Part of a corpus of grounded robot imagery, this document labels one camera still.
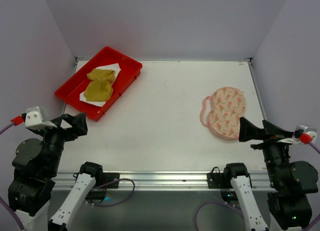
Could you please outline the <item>floral mesh laundry bag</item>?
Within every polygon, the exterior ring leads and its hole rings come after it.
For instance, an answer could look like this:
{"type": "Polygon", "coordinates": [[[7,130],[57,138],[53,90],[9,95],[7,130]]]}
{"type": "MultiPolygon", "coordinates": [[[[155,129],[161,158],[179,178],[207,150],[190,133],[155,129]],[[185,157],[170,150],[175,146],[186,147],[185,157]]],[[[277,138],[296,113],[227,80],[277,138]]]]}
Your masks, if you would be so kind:
{"type": "Polygon", "coordinates": [[[243,92],[235,87],[222,87],[203,99],[199,119],[217,137],[234,141],[239,138],[240,118],[245,112],[243,92]]]}

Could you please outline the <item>yellow bra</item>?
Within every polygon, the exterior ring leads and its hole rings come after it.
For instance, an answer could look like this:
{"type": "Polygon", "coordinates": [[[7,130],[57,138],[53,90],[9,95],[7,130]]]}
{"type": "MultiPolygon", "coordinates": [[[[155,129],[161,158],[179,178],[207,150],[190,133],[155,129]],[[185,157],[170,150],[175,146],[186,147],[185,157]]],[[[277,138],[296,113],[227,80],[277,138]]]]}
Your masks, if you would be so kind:
{"type": "Polygon", "coordinates": [[[111,69],[93,69],[87,74],[90,80],[84,91],[84,97],[87,102],[107,102],[112,94],[116,76],[115,71],[111,69]]]}

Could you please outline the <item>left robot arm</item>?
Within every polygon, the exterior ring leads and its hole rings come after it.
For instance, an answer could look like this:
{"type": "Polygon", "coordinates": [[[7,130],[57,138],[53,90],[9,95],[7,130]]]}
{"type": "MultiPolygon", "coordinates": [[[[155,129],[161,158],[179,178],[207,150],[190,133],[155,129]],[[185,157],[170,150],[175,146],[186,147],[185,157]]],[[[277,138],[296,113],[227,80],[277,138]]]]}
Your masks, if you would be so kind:
{"type": "Polygon", "coordinates": [[[86,114],[62,114],[44,121],[40,111],[23,113],[7,126],[25,128],[42,137],[30,138],[17,147],[13,181],[8,188],[8,202],[2,205],[15,219],[21,231],[68,231],[88,193],[103,181],[103,167],[93,162],[81,165],[67,198],[52,217],[48,217],[51,193],[55,186],[66,142],[88,133],[86,114]]]}

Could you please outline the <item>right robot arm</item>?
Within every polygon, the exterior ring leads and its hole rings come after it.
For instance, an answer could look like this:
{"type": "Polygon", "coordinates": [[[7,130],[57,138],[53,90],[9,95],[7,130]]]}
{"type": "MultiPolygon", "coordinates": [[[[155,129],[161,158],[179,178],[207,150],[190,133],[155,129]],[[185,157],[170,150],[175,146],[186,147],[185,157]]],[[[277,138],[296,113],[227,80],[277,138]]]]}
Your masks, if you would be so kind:
{"type": "Polygon", "coordinates": [[[258,128],[245,117],[241,117],[239,123],[240,142],[262,141],[250,147],[263,152],[270,187],[275,190],[267,194],[270,212],[270,225],[267,226],[251,193],[252,183],[246,166],[243,163],[226,165],[223,170],[224,180],[230,183],[236,193],[246,229],[308,231],[313,228],[320,218],[312,219],[313,212],[307,194],[319,191],[319,174],[316,168],[306,161],[290,162],[289,146],[306,144],[318,152],[320,149],[314,143],[317,129],[300,124],[295,131],[287,131],[267,120],[263,120],[263,128],[258,128]]]}

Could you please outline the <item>red plastic tray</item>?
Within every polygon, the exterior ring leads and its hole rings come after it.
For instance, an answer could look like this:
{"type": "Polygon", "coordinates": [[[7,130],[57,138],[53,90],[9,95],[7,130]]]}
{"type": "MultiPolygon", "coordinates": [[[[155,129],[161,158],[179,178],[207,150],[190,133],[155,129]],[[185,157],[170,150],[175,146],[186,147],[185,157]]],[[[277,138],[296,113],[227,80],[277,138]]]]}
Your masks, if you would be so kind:
{"type": "Polygon", "coordinates": [[[141,74],[142,67],[143,65],[140,62],[106,46],[59,87],[55,91],[55,96],[77,111],[85,112],[89,119],[97,122],[137,79],[141,74]],[[119,64],[120,72],[112,85],[113,94],[106,104],[98,107],[81,101],[80,94],[85,91],[90,83],[87,74],[99,66],[113,64],[119,64]]]}

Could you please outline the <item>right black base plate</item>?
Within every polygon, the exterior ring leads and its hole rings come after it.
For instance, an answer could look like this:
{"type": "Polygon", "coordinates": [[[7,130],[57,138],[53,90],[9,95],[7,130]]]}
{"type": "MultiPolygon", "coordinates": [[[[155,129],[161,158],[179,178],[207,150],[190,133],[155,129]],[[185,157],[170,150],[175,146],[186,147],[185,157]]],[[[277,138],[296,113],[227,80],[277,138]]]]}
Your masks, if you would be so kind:
{"type": "Polygon", "coordinates": [[[209,189],[231,189],[231,183],[225,178],[220,168],[215,166],[206,174],[207,186],[209,189]]]}

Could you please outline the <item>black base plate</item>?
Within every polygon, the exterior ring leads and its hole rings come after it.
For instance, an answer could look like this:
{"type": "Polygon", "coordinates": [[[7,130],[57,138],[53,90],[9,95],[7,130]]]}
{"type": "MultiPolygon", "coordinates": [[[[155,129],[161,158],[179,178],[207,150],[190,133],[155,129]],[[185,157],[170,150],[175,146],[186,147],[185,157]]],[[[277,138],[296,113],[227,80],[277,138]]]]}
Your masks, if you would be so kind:
{"type": "Polygon", "coordinates": [[[231,189],[231,183],[225,178],[220,168],[215,166],[206,174],[207,186],[209,189],[231,189]]]}
{"type": "MultiPolygon", "coordinates": [[[[113,182],[115,180],[118,180],[119,178],[120,178],[119,172],[104,172],[102,183],[107,184],[107,183],[113,182]]],[[[117,189],[118,187],[119,187],[118,182],[114,182],[114,183],[106,186],[107,189],[117,189]]]]}

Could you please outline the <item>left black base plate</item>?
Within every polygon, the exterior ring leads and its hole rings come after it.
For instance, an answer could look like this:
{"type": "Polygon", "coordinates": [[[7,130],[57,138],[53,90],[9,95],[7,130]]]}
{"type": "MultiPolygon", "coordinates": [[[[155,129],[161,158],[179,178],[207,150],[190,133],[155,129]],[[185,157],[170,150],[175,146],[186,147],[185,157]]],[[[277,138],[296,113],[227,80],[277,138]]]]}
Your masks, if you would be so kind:
{"type": "MultiPolygon", "coordinates": [[[[120,178],[119,172],[104,172],[102,183],[107,184],[107,183],[113,182],[115,180],[118,180],[119,178],[120,178]]],[[[114,183],[106,186],[107,189],[117,189],[118,187],[119,187],[118,182],[114,182],[114,183]]]]}

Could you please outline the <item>aluminium front rail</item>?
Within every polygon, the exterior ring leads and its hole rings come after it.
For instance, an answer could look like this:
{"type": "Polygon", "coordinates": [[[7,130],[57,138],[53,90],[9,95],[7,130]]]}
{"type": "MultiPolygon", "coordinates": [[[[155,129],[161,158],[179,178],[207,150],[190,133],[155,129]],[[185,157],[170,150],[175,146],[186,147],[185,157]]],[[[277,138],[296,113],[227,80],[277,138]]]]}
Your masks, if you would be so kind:
{"type": "MultiPolygon", "coordinates": [[[[60,171],[53,179],[55,191],[69,191],[75,183],[73,174],[78,171],[60,171]]],[[[209,171],[107,171],[119,173],[120,179],[131,179],[135,191],[206,191],[209,189],[207,173],[209,171]]],[[[271,191],[266,171],[250,171],[253,191],[271,191]]],[[[118,188],[108,191],[131,191],[130,181],[120,181],[118,188]]]]}

